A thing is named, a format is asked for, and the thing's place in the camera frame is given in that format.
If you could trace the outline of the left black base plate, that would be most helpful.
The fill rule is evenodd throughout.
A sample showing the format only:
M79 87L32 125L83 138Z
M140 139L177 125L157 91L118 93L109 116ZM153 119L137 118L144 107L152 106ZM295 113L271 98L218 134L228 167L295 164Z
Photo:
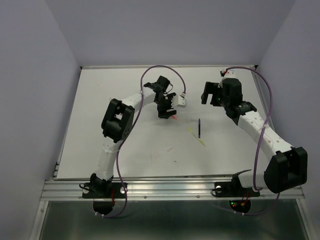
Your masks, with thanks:
M125 199L124 187L120 182L112 182L101 189L94 188L90 182L80 183L83 199Z

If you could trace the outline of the aluminium mounting rail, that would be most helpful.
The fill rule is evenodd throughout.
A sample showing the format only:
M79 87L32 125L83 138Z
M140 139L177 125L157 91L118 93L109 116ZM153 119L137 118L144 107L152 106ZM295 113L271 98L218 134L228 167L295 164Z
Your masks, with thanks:
M128 201L209 201L218 200L211 194L219 183L229 177L157 177L126 178ZM43 185L41 201L93 201L84 197L80 181L50 180Z

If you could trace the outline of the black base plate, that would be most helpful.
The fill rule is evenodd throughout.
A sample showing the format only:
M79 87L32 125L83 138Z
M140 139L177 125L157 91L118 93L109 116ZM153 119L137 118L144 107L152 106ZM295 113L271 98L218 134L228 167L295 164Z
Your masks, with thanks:
M90 182L80 183L83 199L125 199L124 187L120 182L112 182L101 189L94 188Z
M211 194L217 198L242 198L259 197L260 192L253 191L251 188L244 188L240 183L232 181L220 181L214 183Z

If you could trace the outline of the yellow pen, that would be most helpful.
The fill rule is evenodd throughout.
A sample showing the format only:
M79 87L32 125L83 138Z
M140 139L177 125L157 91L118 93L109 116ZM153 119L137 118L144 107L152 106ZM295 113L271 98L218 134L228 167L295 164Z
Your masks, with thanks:
M187 129L200 142L202 146L206 147L206 144L203 142L203 140L199 138L190 127L187 127Z

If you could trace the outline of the purple pen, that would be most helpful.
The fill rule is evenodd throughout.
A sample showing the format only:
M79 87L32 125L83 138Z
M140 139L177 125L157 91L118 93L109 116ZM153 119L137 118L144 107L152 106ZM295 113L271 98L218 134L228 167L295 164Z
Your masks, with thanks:
M198 119L198 132L197 132L198 138L201 138L201 119Z

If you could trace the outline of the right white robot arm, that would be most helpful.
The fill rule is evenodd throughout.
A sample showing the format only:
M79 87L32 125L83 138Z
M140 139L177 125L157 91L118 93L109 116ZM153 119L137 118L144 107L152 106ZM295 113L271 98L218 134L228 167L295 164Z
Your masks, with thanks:
M243 100L242 84L237 78L223 78L221 82L204 85L201 103L222 107L226 115L257 144L267 158L265 170L258 170L255 164L252 177L248 171L237 173L237 179L230 182L231 192L242 195L253 189L258 192L268 189L278 194L307 182L308 154L303 147L293 147L270 128L260 116L257 108Z

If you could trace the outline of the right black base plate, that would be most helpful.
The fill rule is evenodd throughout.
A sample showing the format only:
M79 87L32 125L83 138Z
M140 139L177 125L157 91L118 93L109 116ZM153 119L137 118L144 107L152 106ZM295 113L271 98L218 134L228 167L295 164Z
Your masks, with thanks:
M253 191L251 188L244 188L240 183L232 181L220 181L214 183L211 194L217 198L242 198L259 197L260 192Z

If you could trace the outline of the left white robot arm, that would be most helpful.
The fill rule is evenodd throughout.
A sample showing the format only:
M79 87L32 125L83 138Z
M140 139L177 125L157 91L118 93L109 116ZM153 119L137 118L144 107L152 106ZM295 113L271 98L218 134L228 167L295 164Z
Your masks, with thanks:
M114 177L114 164L121 144L128 138L134 127L135 113L140 113L148 104L157 105L158 117L168 119L174 116L178 99L176 93L167 93L171 82L160 76L156 82L147 82L142 90L124 99L113 98L110 100L101 128L103 147L96 170L90 176L90 181L83 185L84 190L100 197L107 197L112 191Z

